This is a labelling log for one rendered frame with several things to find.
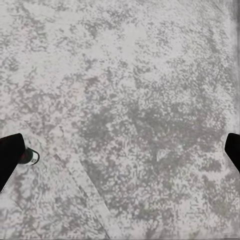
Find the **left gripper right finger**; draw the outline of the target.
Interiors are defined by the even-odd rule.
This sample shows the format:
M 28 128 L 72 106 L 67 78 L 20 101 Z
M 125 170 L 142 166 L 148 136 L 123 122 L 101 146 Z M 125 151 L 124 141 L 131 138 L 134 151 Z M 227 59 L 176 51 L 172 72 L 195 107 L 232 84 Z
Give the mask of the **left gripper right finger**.
M 240 172 L 240 134 L 229 133 L 224 150 Z

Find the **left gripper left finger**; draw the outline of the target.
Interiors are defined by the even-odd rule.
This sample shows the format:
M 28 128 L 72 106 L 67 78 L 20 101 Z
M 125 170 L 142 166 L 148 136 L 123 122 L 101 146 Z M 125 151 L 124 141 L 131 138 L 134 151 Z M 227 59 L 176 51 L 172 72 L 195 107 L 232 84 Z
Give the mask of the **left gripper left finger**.
M 14 171 L 16 162 L 25 154 L 21 133 L 0 138 L 0 193 Z

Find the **insectifuge atomizer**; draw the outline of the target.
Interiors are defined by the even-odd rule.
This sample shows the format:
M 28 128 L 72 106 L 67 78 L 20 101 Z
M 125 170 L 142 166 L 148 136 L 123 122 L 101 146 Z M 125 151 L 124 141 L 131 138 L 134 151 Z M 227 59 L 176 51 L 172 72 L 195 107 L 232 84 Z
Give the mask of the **insectifuge atomizer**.
M 24 155 L 20 159 L 20 164 L 33 164 L 35 165 L 40 160 L 40 155 L 37 151 L 32 150 L 28 147 L 25 148 Z

